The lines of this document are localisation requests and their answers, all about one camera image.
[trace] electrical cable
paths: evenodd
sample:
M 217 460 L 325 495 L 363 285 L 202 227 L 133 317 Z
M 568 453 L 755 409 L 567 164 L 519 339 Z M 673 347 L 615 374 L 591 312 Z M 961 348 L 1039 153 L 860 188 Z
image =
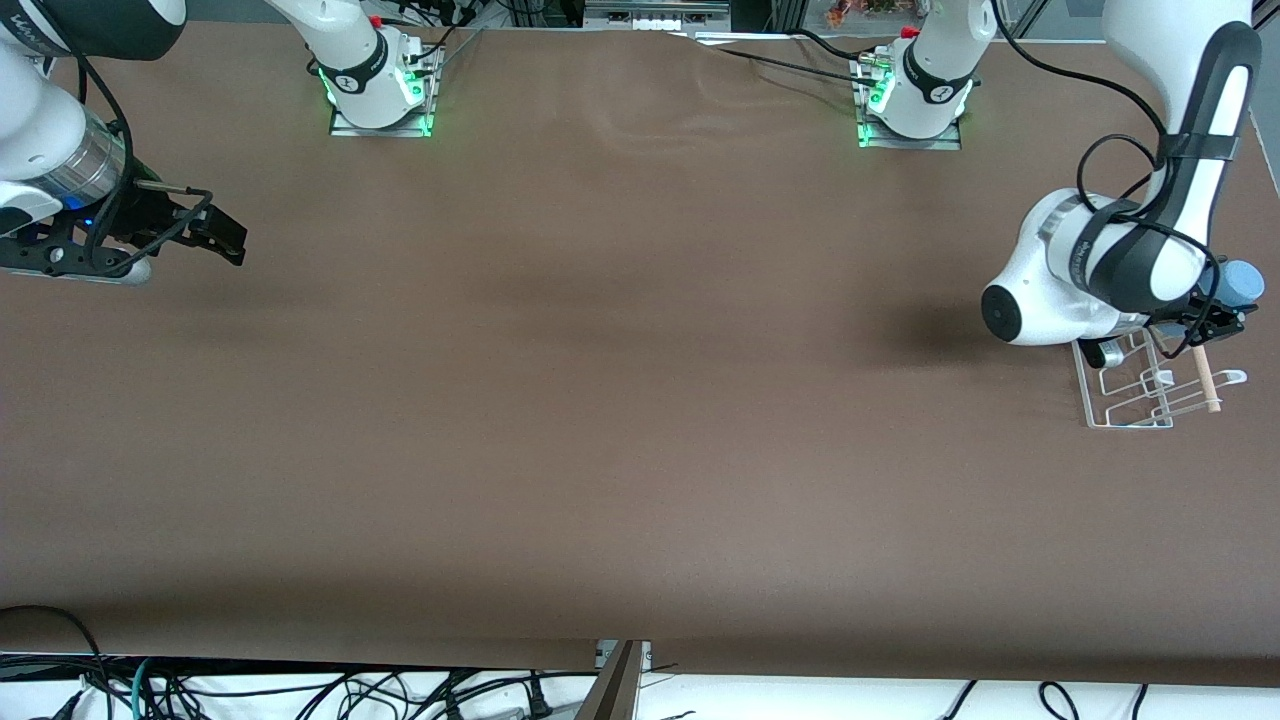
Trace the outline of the electrical cable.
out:
M 808 37 L 809 40 L 817 42 L 818 47 L 822 47 L 827 53 L 831 53 L 832 55 L 835 55 L 837 58 L 842 58 L 845 60 L 855 60 L 856 61 L 859 55 L 861 55 L 863 53 L 868 53 L 868 51 L 876 49 L 873 46 L 873 47 L 869 47 L 867 50 L 861 50 L 861 51 L 858 51 L 858 53 L 849 53 L 847 50 L 841 50 L 841 49 L 836 47 L 835 45 L 827 42 L 827 40 L 824 37 L 822 37 L 820 35 L 818 35 L 817 32 L 813 32 L 812 29 L 805 29 L 803 27 L 788 29 L 786 32 L 786 35 Z
M 1129 714 L 1129 720 L 1138 720 L 1138 712 L 1142 711 L 1142 701 L 1147 700 L 1147 689 L 1151 688 L 1147 683 L 1138 685 L 1138 694 L 1133 698 L 1133 712 Z
M 209 205 L 211 205 L 214 201 L 214 193 L 209 192 L 207 190 L 196 190 L 193 187 L 188 187 L 182 195 L 198 195 L 201 197 L 200 201 L 196 202 L 192 208 L 189 208 L 186 213 L 183 213 L 182 217 L 179 217 L 174 224 L 169 225 L 168 229 L 157 234 L 155 240 L 146 243 L 141 250 L 138 250 L 133 255 L 129 255 L 128 258 L 120 260 L 119 263 L 116 263 L 114 258 L 108 258 L 106 264 L 113 269 L 113 272 L 119 273 L 120 270 L 125 270 L 138 260 L 142 260 L 147 255 L 159 250 L 161 245 L 169 242 L 170 240 L 177 237 L 178 233 L 187 229 L 187 227 L 191 225 L 191 223 L 193 223 L 196 218 L 198 218 L 200 214 L 204 213 L 205 209 L 209 208 Z
M 951 710 L 947 711 L 940 720 L 956 720 L 956 715 L 960 715 L 960 708 L 964 707 L 964 701 L 969 700 L 969 693 L 973 692 L 974 685 L 978 680 L 969 680 L 960 688 L 960 694 L 956 696 L 955 701 L 951 702 Z
M 557 671 L 557 673 L 539 673 L 538 674 L 538 679 L 539 680 L 547 680 L 547 679 L 550 679 L 550 678 L 594 678 L 596 675 L 599 675 L 599 673 L 591 673 L 591 671 Z M 518 678 L 498 678 L 498 679 L 494 679 L 494 680 L 489 680 L 486 683 L 480 683 L 479 685 L 476 685 L 474 688 L 467 688 L 467 689 L 465 689 L 462 692 L 456 693 L 453 701 L 454 701 L 456 705 L 462 705 L 463 702 L 467 702 L 468 700 L 472 700 L 472 698 L 479 697 L 481 694 L 485 694 L 485 693 L 489 693 L 489 692 L 493 692 L 493 691 L 497 691 L 497 689 L 502 689 L 502 688 L 506 688 L 506 687 L 509 687 L 509 685 L 515 685 L 515 684 L 524 684 L 527 680 L 529 680 L 529 678 L 525 678 L 525 676 L 518 676 Z M 439 711 L 436 711 L 435 715 L 433 715 L 430 717 L 430 720 L 439 720 L 447 712 L 448 712 L 448 708 L 439 710 Z
M 100 679 L 102 680 L 102 684 L 108 687 L 110 685 L 111 676 L 108 674 L 106 665 L 102 662 L 102 650 L 97 646 L 97 641 L 93 638 L 93 633 L 88 632 L 88 626 L 84 625 L 84 623 L 81 621 L 79 618 L 77 618 L 76 615 L 73 615 L 67 610 L 63 610 L 61 607 L 54 607 L 51 605 L 10 605 L 9 607 L 0 607 L 0 616 L 18 614 L 18 612 L 40 612 L 45 615 L 55 615 L 58 618 L 61 618 L 63 620 L 67 620 L 72 625 L 76 625 L 76 629 L 79 630 L 81 637 L 84 638 L 84 643 L 88 646 L 90 653 L 92 653 L 93 656 L 93 664 L 97 666 L 96 669 Z M 108 697 L 106 720 L 113 720 L 113 717 L 115 716 L 114 706 L 115 703 L 111 702 L 110 697 Z
M 200 697 L 260 697 L 271 694 L 288 694 L 288 693 L 305 693 L 310 691 L 319 691 L 328 685 L 328 683 L 316 685 L 298 685 L 296 688 L 269 688 L 264 691 L 242 691 L 242 692 L 220 692 L 220 691 L 201 691 L 187 688 L 187 694 L 200 696 Z
M 1059 694 L 1062 696 L 1062 700 L 1066 701 L 1066 706 L 1071 710 L 1070 717 L 1059 714 L 1059 711 L 1053 710 L 1053 706 L 1048 703 L 1048 697 L 1046 696 L 1044 691 L 1050 688 L 1057 691 Z M 1038 692 L 1041 697 L 1041 705 L 1044 707 L 1046 711 L 1048 711 L 1050 715 L 1052 715 L 1057 720 L 1080 720 L 1080 712 L 1075 710 L 1075 701 L 1071 700 L 1071 694 L 1066 692 L 1066 688 L 1064 688 L 1057 683 L 1050 682 L 1050 683 L 1041 683 Z
M 439 40 L 439 41 L 436 41 L 436 44 L 435 44 L 435 45 L 433 45 L 433 46 L 428 47 L 426 50 L 424 50 L 422 53 L 420 53 L 420 54 L 417 54 L 417 55 L 411 55 L 411 56 L 410 56 L 410 59 L 408 59 L 410 64 L 413 64 L 413 63 L 417 63 L 417 61 L 419 61 L 419 60 L 421 60 L 422 58 L 426 58 L 426 56 L 429 56 L 429 55 L 430 55 L 431 53 L 435 53 L 435 51 L 436 51 L 436 50 L 439 50 L 440 47 L 444 47 L 444 42 L 445 42 L 445 41 L 447 41 L 448 38 L 449 38 L 449 36 L 451 36 L 451 35 L 453 35 L 453 31 L 458 29 L 460 27 L 461 27 L 461 26 L 449 26 L 449 28 L 444 31 L 444 35 L 443 35 L 443 36 L 440 36 L 440 40 Z
M 1151 124 L 1153 124 L 1156 127 L 1156 131 L 1160 135 L 1165 135 L 1165 132 L 1166 132 L 1165 131 L 1165 122 L 1160 119 L 1160 115 L 1156 113 L 1156 110 L 1152 109 L 1151 104 L 1148 104 L 1146 100 L 1143 100 L 1140 95 L 1138 95 L 1133 90 L 1129 90 L 1128 87 L 1125 87 L 1125 86 L 1123 86 L 1123 85 L 1120 85 L 1120 83 L 1117 83 L 1115 81 L 1110 81 L 1107 78 L 1102 78 L 1102 77 L 1098 77 L 1098 76 L 1091 76 L 1088 73 L 1079 73 L 1079 72 L 1075 72 L 1075 70 L 1068 70 L 1068 69 L 1064 69 L 1064 68 L 1059 68 L 1059 67 L 1051 65 L 1051 64 L 1048 64 L 1048 63 L 1046 63 L 1043 60 L 1039 60 L 1039 59 L 1032 56 L 1025 49 L 1023 49 L 1021 44 L 1019 44 L 1018 40 L 1014 38 L 1014 33 L 1010 32 L 1009 31 L 1009 26 L 1005 24 L 1005 19 L 1000 15 L 1000 3 L 992 3 L 991 4 L 991 12 L 992 12 L 992 14 L 996 18 L 996 27 L 1000 28 L 1000 33 L 1005 36 L 1005 40 L 1009 41 L 1009 46 L 1012 47 L 1015 53 L 1018 53 L 1019 55 L 1021 55 L 1021 58 L 1024 60 L 1027 60 L 1028 63 L 1036 65 L 1037 68 L 1039 68 L 1039 69 L 1042 69 L 1044 72 L 1048 72 L 1048 73 L 1052 73 L 1052 74 L 1056 74 L 1056 76 L 1060 76 L 1060 77 L 1065 77 L 1065 78 L 1078 79 L 1078 81 L 1083 81 L 1083 82 L 1091 82 L 1093 85 L 1100 85 L 1102 87 L 1106 87 L 1107 90 L 1112 90 L 1115 92 L 1119 92 L 1120 95 L 1124 95 L 1130 101 L 1133 101 L 1133 104 L 1137 105 L 1138 109 L 1142 110 L 1142 113 L 1144 115 L 1147 115 L 1147 119 L 1151 120 Z
M 124 169 L 122 170 L 122 177 L 119 182 L 115 183 L 115 187 L 113 187 L 106 195 L 106 199 L 102 200 L 102 205 L 99 206 L 97 213 L 93 215 L 93 227 L 88 232 L 88 237 L 84 241 L 84 255 L 87 255 L 92 261 L 93 249 L 102 245 L 102 241 L 106 240 L 106 232 L 115 220 L 115 215 L 120 209 L 120 190 L 129 182 L 133 173 L 133 133 L 129 132 L 129 120 L 124 117 L 124 110 L 115 100 L 115 95 L 111 94 L 111 88 L 109 88 L 106 82 L 102 81 L 102 76 L 97 74 L 97 69 L 93 67 L 93 63 L 90 63 L 88 58 L 84 56 L 84 53 L 81 51 L 79 46 L 72 42 L 72 36 L 63 31 L 58 19 L 49 12 L 45 1 L 31 0 L 31 4 L 35 5 L 35 8 L 45 17 L 45 22 L 49 23 L 49 27 L 51 27 L 52 31 L 63 38 L 63 44 L 76 58 L 76 63 L 79 69 L 93 81 L 97 91 L 102 94 L 102 99 L 106 100 L 106 104 L 111 108 L 111 113 L 115 115 L 115 124 L 120 132 L 120 141 L 124 143 Z
M 507 12 L 509 12 L 512 14 L 516 14 L 516 15 L 527 15 L 527 17 L 538 17 L 538 18 L 540 18 L 543 15 L 543 13 L 547 12 L 547 3 L 545 3 L 545 0 L 543 1 L 543 6 L 538 8 L 536 10 L 521 10 L 518 8 L 515 8 L 512 5 L 508 5 L 508 4 L 503 3 L 502 0 L 493 0 L 493 1 L 497 3 L 498 6 L 506 9 Z
M 737 58 L 746 58 L 748 60 L 756 60 L 759 63 L 767 63 L 769 65 L 777 65 L 780 68 L 787 68 L 787 69 L 797 70 L 797 72 L 801 72 L 801 73 L 809 73 L 809 74 L 814 74 L 814 76 L 819 76 L 819 77 L 829 77 L 829 78 L 835 78 L 835 79 L 842 79 L 845 82 L 851 82 L 854 85 L 864 85 L 864 86 L 868 86 L 868 87 L 876 85 L 876 81 L 873 81 L 870 78 L 860 78 L 860 77 L 854 77 L 854 76 L 845 74 L 845 73 L 833 73 L 831 70 L 823 70 L 823 69 L 818 69 L 818 68 L 810 68 L 810 67 L 806 67 L 806 65 L 797 65 L 795 63 L 787 63 L 785 60 L 776 60 L 773 58 L 765 58 L 763 55 L 753 55 L 750 53 L 742 53 L 740 50 L 730 50 L 727 47 L 717 47 L 717 50 L 719 50 L 721 53 L 726 53 L 728 55 L 737 56 Z
M 1114 132 L 1111 135 L 1105 135 L 1105 136 L 1100 137 L 1098 140 L 1096 140 L 1093 142 L 1093 145 L 1089 146 L 1088 150 L 1084 151 L 1084 155 L 1080 156 L 1079 164 L 1075 167 L 1075 192 L 1080 196 L 1080 202 L 1083 202 L 1084 206 L 1088 208 L 1091 213 L 1097 213 L 1098 208 L 1093 204 L 1093 200 L 1089 197 L 1089 193 L 1084 190 L 1084 168 L 1085 168 L 1085 165 L 1089 164 L 1089 159 L 1093 158 L 1093 154 L 1100 147 L 1102 147 L 1107 142 L 1112 142 L 1112 141 L 1128 142 L 1129 145 L 1133 145 L 1134 147 L 1137 147 L 1138 151 L 1142 152 L 1143 158 L 1147 159 L 1147 163 L 1151 164 L 1152 172 L 1155 172 L 1160 167 L 1158 161 L 1156 160 L 1156 155 L 1146 145 L 1143 145 L 1140 140 L 1138 140 L 1137 137 L 1133 137 L 1132 135 L 1124 135 L 1124 133 L 1120 133 L 1120 132 Z M 1134 183 L 1120 197 L 1129 197 L 1130 195 L 1133 195 L 1134 192 L 1137 192 L 1138 188 L 1140 188 L 1142 186 L 1147 184 L 1148 181 L 1151 181 L 1151 173 L 1147 173 L 1147 177 L 1144 177 L 1143 179 L 1140 179 L 1137 183 Z M 1160 200 L 1158 196 L 1155 197 L 1155 199 L 1152 199 L 1152 201 L 1147 204 L 1147 208 L 1135 210 L 1133 214 L 1140 215 L 1140 214 L 1146 213 L 1147 209 L 1148 208 L 1153 208 L 1158 200 Z
M 358 693 L 358 694 L 353 694 L 351 692 L 351 683 L 344 683 L 344 685 L 347 687 L 347 696 L 343 698 L 343 705 L 339 706 L 338 720 L 349 720 L 351 711 L 355 710 L 355 707 L 357 705 L 360 705 L 365 700 L 375 700 L 378 702 L 385 702 L 385 701 L 380 701 L 378 698 L 371 698 L 370 696 L 372 696 L 375 691 L 378 691 L 379 688 L 381 688 L 387 683 L 392 682 L 392 679 L 396 678 L 396 676 L 398 676 L 398 675 L 399 675 L 399 673 L 390 673 L 385 678 L 383 678 L 381 680 L 378 680 L 378 683 L 375 683 L 372 685 L 366 685 L 365 683 L 358 683 L 357 682 L 356 685 L 364 688 L 364 691 L 361 693 Z M 399 714 L 398 712 L 396 714 L 396 717 L 397 717 L 397 720 L 399 720 Z
M 1262 29 L 1262 26 L 1265 26 L 1268 22 L 1271 22 L 1271 19 L 1276 17 L 1276 13 L 1280 13 L 1280 5 L 1276 5 L 1275 8 L 1271 8 L 1271 12 L 1267 13 L 1267 15 L 1265 18 L 1262 18 L 1261 20 L 1253 23 L 1253 29 Z

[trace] brown tablecloth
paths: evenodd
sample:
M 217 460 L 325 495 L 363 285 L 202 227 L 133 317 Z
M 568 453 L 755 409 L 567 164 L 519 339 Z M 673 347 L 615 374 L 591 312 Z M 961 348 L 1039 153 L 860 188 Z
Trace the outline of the brown tablecloth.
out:
M 1213 348 L 1251 374 L 1222 414 L 1125 433 L 978 313 L 1084 147 L 1151 135 L 1119 96 L 995 46 L 961 152 L 863 150 L 835 81 L 490 32 L 435 137 L 353 140 L 306 59 L 198 24 L 102 63 L 248 259 L 0 279 L 4 603 L 110 652 L 581 666 L 643 637 L 686 671 L 1280 680 L 1280 314 Z M 1108 149 L 1091 184 L 1142 170 Z M 1251 135 L 1215 247 L 1280 277 L 1277 225 Z

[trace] robotic arm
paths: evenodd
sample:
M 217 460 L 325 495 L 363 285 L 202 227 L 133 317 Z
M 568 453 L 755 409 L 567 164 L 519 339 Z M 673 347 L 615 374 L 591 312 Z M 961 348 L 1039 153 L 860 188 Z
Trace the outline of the robotic arm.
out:
M 890 45 L 892 77 L 868 109 L 897 135 L 937 137 L 964 111 L 974 69 L 995 36 L 989 0 L 934 0 L 919 36 Z
M 352 126 L 393 126 L 424 104 L 419 69 L 430 51 L 421 40 L 375 27 L 356 0 L 269 3 L 306 40 L 329 100 Z M 120 118 L 104 123 L 32 61 L 72 49 L 154 60 L 184 23 L 183 0 L 0 0 L 0 268 L 140 284 L 168 241 L 244 261 L 244 228 L 210 205 L 210 193 L 159 182 L 132 156 Z M 170 195 L 204 199 L 187 208 Z
M 422 41 L 374 27 L 356 0 L 266 0 L 306 41 L 329 101 L 358 128 L 393 126 L 424 104 Z
M 1260 65 L 1249 13 L 1248 0 L 1107 3 L 1107 44 L 1166 108 L 1157 168 L 1140 206 L 1059 190 L 1030 210 L 982 296 L 996 337 L 1055 345 L 1171 323 L 1185 347 L 1243 331 L 1261 275 L 1211 258 L 1208 232 Z
M 244 228 L 210 205 L 209 192 L 159 182 L 132 156 L 123 118 L 108 126 L 32 61 L 159 58 L 182 32 L 184 3 L 9 0 L 0 9 L 0 266 L 140 284 L 150 278 L 148 258 L 170 240 L 243 263 Z M 170 195 L 204 199 L 187 208 Z M 105 246 L 106 238 L 137 251 Z

